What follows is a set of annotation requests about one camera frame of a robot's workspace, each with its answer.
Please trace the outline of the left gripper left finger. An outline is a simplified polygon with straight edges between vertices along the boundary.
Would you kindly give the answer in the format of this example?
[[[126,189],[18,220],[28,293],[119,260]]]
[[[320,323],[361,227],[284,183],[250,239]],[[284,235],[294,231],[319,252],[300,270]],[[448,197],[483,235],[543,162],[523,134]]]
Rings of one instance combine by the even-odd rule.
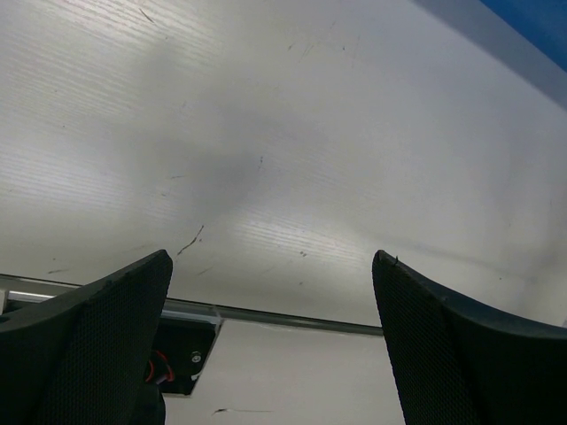
[[[1,316],[3,424],[128,424],[173,261],[156,251]]]

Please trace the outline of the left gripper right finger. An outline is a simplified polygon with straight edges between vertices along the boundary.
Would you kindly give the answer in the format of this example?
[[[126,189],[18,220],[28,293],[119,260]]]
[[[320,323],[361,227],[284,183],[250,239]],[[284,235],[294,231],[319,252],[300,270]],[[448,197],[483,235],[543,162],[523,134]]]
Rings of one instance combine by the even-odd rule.
[[[564,424],[566,330],[450,290],[385,251],[377,310],[407,424]]]

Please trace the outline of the blue plastic bin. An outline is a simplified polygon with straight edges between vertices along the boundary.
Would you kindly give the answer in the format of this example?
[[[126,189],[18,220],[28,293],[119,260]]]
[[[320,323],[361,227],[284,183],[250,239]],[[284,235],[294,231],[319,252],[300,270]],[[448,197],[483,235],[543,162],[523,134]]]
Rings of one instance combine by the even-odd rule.
[[[566,70],[566,0],[482,0],[481,3]]]

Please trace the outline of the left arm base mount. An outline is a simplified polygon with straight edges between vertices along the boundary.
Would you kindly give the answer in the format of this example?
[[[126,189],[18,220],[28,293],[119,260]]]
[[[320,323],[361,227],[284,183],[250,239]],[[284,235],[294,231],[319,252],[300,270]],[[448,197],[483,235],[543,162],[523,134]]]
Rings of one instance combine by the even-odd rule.
[[[10,311],[78,288],[72,283],[1,276],[1,291],[5,293]],[[170,369],[170,376],[161,379],[164,393],[178,397],[191,395],[222,323],[223,319],[211,306],[172,298],[165,301],[152,344],[153,358],[166,362]]]

